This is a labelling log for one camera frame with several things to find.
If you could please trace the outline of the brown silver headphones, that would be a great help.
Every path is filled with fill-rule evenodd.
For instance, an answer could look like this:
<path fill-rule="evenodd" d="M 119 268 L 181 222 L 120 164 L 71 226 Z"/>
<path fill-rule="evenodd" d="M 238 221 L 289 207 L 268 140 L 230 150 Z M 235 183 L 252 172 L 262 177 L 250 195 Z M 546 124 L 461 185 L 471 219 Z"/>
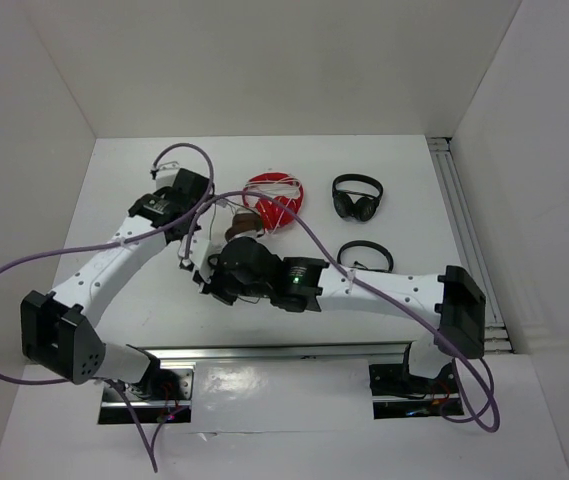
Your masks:
<path fill-rule="evenodd" d="M 261 215 L 252 207 L 229 199 L 218 200 L 215 206 L 231 212 L 230 224 L 223 235 L 226 242 L 240 237 L 260 238 L 266 233 Z"/>

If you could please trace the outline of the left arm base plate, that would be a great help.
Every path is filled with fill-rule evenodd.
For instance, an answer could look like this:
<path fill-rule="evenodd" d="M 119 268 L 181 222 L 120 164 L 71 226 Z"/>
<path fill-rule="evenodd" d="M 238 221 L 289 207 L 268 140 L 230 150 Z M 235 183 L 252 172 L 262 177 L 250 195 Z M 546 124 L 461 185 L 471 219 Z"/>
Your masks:
<path fill-rule="evenodd" d="M 131 386 L 124 394 L 143 425 L 155 425 L 164 417 L 168 423 L 191 422 L 191 399 L 195 380 L 195 364 L 169 362 L 165 369 L 171 370 L 175 378 L 164 381 L 159 390 L 148 397 L 140 397 Z M 104 385 L 97 423 L 99 425 L 130 425 L 133 418 L 124 400 L 110 386 Z"/>

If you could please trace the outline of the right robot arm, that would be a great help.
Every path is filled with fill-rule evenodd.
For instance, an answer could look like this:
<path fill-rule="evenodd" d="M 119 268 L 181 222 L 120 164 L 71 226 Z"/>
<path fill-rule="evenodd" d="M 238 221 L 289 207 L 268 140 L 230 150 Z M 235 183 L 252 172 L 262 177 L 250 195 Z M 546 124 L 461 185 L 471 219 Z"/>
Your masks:
<path fill-rule="evenodd" d="M 189 249 L 201 293 L 233 305 L 266 299 L 289 313 L 348 311 L 416 321 L 425 335 L 409 344 L 400 379 L 424 391 L 452 359 L 485 353 L 486 299 L 462 267 L 442 274 L 398 275 L 332 265 L 323 259 L 280 258 L 250 237 L 219 247 L 199 240 Z"/>

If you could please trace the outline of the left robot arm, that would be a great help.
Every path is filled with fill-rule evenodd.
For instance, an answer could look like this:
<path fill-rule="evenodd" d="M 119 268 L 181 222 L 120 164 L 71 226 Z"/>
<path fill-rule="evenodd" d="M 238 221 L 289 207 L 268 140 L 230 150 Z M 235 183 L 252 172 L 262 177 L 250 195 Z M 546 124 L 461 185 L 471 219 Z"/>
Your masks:
<path fill-rule="evenodd" d="M 172 184 L 140 197 L 115 232 L 113 248 L 93 256 L 49 293 L 32 291 L 20 305 L 23 354 L 65 380 L 124 382 L 140 399 L 161 387 L 157 357 L 131 345 L 104 342 L 96 327 L 133 276 L 170 243 L 188 233 L 194 208 L 208 199 L 206 177 L 181 169 Z"/>

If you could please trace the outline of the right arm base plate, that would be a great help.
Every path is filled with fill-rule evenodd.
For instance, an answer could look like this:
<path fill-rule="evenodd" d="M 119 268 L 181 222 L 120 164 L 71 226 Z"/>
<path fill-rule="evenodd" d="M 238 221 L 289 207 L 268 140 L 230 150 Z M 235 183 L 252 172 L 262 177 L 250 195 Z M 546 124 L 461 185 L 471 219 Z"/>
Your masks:
<path fill-rule="evenodd" d="M 413 376 L 402 364 L 371 364 L 370 389 L 374 397 L 394 397 L 405 400 L 448 400 L 459 393 L 446 366 L 435 379 Z"/>

